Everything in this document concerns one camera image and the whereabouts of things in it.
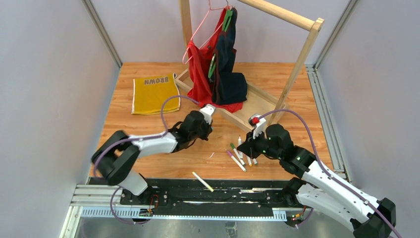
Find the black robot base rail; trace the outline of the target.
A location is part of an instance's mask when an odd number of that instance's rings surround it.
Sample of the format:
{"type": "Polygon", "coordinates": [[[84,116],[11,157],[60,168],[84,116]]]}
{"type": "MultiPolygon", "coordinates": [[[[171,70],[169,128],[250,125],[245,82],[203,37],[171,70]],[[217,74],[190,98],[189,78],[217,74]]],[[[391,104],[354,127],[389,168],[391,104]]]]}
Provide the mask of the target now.
{"type": "Polygon", "coordinates": [[[302,221],[310,207],[293,197],[286,180],[208,180],[213,191],[197,179],[150,178],[148,188],[135,195],[126,188],[111,196],[118,218],[140,223],[149,219],[302,221]]]}

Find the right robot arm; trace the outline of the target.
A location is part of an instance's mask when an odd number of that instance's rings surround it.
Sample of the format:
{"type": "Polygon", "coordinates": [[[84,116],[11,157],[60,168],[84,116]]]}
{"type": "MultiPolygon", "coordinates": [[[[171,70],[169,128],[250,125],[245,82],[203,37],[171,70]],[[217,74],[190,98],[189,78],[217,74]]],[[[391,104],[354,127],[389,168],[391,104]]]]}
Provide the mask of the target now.
{"type": "Polygon", "coordinates": [[[253,129],[237,150],[250,158],[265,155],[279,160],[294,175],[283,188],[292,205],[309,206],[349,229],[356,238],[387,238],[396,225],[395,203],[379,200],[336,175],[316,160],[315,154],[294,145],[289,132],[279,124],[265,132],[253,129]]]}

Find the white pen yellow cap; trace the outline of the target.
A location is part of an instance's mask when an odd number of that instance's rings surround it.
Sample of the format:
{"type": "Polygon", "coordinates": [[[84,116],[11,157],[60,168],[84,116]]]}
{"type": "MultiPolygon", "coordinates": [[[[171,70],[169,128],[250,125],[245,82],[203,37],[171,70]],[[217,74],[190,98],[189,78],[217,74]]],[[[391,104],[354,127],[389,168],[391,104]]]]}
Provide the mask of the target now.
{"type": "Polygon", "coordinates": [[[205,181],[203,180],[197,173],[192,171],[192,175],[203,185],[205,186],[210,192],[214,192],[214,189],[205,181]]]}

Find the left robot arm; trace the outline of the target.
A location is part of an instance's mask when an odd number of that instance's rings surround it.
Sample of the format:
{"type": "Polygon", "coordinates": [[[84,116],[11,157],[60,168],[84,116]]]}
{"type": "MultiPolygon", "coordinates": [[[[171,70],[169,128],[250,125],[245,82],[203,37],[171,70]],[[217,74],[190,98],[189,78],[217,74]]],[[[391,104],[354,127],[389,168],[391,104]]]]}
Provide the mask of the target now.
{"type": "Polygon", "coordinates": [[[133,170],[137,159],[160,153],[175,153],[189,148],[197,139],[208,140],[214,112],[215,107],[211,105],[191,111],[183,121],[158,134],[128,135],[118,130],[95,152],[91,158],[92,164],[107,185],[118,185],[139,196],[150,185],[141,174],[133,170]]]}

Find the white pen green cap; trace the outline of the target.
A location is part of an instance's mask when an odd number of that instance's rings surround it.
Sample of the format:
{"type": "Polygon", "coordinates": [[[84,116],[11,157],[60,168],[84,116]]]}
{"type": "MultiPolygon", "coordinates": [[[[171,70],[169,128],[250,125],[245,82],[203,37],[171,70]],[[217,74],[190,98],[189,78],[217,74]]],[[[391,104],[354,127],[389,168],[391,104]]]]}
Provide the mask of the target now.
{"type": "Polygon", "coordinates": [[[245,162],[243,161],[243,159],[240,157],[239,152],[237,151],[235,145],[233,143],[230,143],[231,148],[233,149],[235,155],[237,156],[237,158],[239,159],[240,163],[242,166],[245,166],[245,162]]]}

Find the white pen teal end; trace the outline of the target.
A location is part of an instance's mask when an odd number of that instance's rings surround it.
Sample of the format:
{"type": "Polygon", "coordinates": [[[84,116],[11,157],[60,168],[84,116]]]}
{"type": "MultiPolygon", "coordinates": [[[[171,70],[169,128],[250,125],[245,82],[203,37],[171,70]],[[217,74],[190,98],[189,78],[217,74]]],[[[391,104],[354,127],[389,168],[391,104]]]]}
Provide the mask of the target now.
{"type": "Polygon", "coordinates": [[[230,151],[226,151],[226,153],[229,155],[229,157],[239,166],[239,168],[246,172],[247,170],[245,169],[245,167],[236,159],[236,157],[230,152],[230,151]]]}

